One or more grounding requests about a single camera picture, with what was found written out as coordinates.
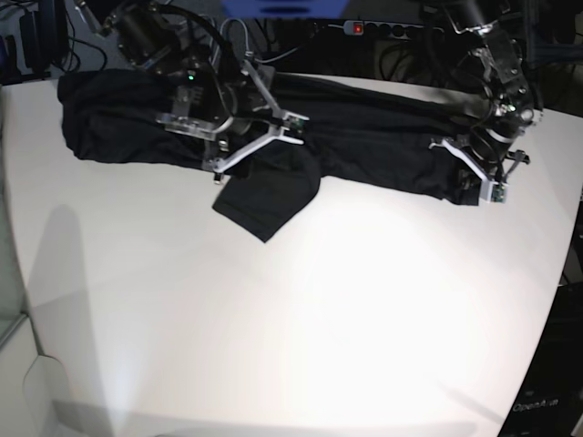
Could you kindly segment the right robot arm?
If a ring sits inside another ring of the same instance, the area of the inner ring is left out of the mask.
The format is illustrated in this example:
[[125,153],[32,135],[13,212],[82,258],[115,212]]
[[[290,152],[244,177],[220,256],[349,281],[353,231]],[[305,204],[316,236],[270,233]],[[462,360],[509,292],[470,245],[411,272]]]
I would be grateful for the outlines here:
[[201,167],[216,180],[273,142],[303,144],[306,116],[282,108],[271,92],[273,67],[247,51],[238,59],[208,19],[158,1],[77,1],[92,33],[114,34],[137,70],[174,88],[156,121],[204,146]]

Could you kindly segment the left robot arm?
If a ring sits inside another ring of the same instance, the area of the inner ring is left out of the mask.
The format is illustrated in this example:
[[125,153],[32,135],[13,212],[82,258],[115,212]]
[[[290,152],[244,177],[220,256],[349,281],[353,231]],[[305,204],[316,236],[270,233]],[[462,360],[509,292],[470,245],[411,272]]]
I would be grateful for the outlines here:
[[432,64],[452,80],[453,74],[440,65],[431,34],[434,22],[445,20],[453,32],[470,44],[468,54],[483,68],[476,81],[484,89],[487,110],[466,132],[430,144],[461,160],[479,179],[479,199],[504,203],[508,178],[529,163],[523,150],[511,147],[542,116],[537,91],[525,76],[518,44],[513,42],[499,19],[508,10],[506,1],[423,1],[434,12],[427,17],[425,45]]

